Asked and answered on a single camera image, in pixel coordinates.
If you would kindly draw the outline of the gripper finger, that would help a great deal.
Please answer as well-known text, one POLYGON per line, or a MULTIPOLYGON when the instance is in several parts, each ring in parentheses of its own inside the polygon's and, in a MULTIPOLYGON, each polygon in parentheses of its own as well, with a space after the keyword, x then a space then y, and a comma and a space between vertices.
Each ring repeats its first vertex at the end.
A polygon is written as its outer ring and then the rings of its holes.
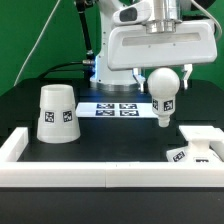
POLYGON ((184 90, 188 89, 188 79, 193 71, 192 64, 185 64, 182 68, 183 77, 182 77, 182 87, 184 90))
POLYGON ((132 71, 133 74, 133 78, 135 79, 135 81, 137 82, 138 86, 139 86, 139 90, 141 92, 145 91, 145 77, 142 75, 142 70, 140 68, 134 68, 132 71))

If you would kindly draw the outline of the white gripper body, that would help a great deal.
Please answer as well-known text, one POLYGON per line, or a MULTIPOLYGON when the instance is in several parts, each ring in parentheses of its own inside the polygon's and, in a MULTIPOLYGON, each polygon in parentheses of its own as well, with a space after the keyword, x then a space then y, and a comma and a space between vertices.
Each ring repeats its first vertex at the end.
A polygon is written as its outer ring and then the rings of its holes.
POLYGON ((142 25, 121 26, 112 30, 108 41, 111 70, 202 64, 216 57, 209 20, 182 22, 174 33, 149 34, 142 25))

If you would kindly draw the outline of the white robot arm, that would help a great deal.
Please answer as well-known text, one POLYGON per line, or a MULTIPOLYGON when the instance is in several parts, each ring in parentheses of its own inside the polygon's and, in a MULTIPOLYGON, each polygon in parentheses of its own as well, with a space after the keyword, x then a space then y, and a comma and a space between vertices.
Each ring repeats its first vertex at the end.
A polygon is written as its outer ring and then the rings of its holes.
POLYGON ((217 57, 222 36, 208 12, 216 0, 93 0, 101 19, 101 50, 91 84, 108 91, 128 91, 145 82, 143 69, 180 66, 182 83, 195 64, 217 57))

